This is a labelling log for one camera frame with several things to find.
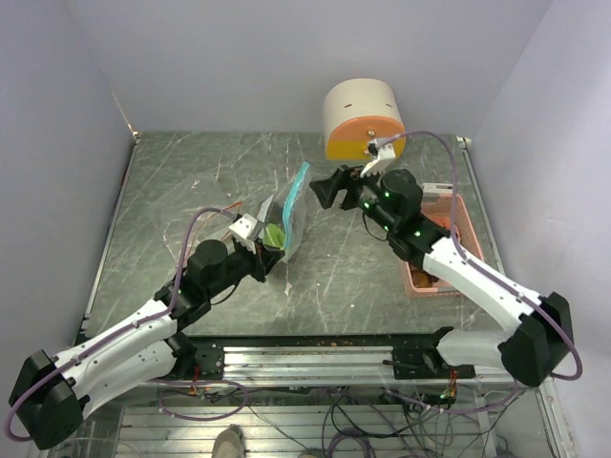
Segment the blue zip top bag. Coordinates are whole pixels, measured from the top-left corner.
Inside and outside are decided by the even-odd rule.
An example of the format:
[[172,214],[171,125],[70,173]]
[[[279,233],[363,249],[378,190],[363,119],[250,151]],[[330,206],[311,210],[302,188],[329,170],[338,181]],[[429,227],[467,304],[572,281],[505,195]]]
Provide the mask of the blue zip top bag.
[[[303,162],[300,170],[286,186],[262,202],[258,220],[264,227],[268,223],[281,225],[285,232],[282,262],[287,263],[297,252],[306,227],[306,196],[311,181],[311,170],[308,162]],[[260,233],[263,241],[263,230]]]

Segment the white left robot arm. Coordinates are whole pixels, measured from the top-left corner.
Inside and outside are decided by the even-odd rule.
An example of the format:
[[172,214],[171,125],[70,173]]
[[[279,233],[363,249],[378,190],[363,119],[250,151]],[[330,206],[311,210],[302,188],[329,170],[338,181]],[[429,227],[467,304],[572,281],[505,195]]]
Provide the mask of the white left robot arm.
[[101,406],[154,379],[191,376],[203,365],[184,331],[250,277],[265,281],[284,251],[256,242],[231,248],[217,239],[183,255],[175,277],[128,318],[53,356],[39,350],[23,363],[9,398],[5,433],[54,448]]

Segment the fake green vegetable piece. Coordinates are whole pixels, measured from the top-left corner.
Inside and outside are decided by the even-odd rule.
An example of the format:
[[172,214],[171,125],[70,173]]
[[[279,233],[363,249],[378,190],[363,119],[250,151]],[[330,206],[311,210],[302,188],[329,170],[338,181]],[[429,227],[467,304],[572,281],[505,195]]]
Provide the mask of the fake green vegetable piece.
[[263,244],[270,249],[283,250],[285,232],[281,225],[268,223],[263,230]]

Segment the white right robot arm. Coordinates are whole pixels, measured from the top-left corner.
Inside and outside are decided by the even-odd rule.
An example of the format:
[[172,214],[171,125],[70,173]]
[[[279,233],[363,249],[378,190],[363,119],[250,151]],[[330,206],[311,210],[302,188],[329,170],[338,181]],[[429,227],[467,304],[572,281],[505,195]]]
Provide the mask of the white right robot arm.
[[482,365],[537,387],[574,350],[569,302],[556,292],[543,296],[523,287],[469,253],[448,229],[422,213],[423,191],[409,171],[365,177],[357,167],[342,166],[309,187],[324,209],[344,192],[341,209],[358,208],[378,224],[400,260],[449,283],[500,326],[498,332],[446,332],[420,356],[428,375],[438,378],[454,366]]

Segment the pink perforated plastic basket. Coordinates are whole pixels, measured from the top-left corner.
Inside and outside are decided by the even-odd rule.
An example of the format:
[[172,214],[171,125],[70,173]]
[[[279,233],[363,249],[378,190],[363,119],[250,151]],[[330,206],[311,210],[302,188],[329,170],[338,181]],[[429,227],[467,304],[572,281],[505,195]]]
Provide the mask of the pink perforated plastic basket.
[[[483,251],[476,235],[474,225],[471,220],[470,213],[462,196],[455,197],[454,216],[452,216],[453,195],[450,196],[424,196],[421,210],[425,217],[437,215],[444,217],[453,217],[453,228],[456,232],[457,241],[462,245],[462,248],[469,252],[472,257],[476,257],[484,261]],[[448,282],[443,274],[448,272],[447,262],[442,264],[441,270],[435,267],[428,259],[423,261],[421,267],[417,267],[410,262],[402,263],[402,274],[404,276],[404,284],[409,297],[427,298],[427,297],[443,297],[443,296],[462,296],[462,291],[456,288],[452,283]],[[419,269],[425,271],[432,276],[438,278],[438,282],[432,288],[415,289],[411,281],[411,270]]]

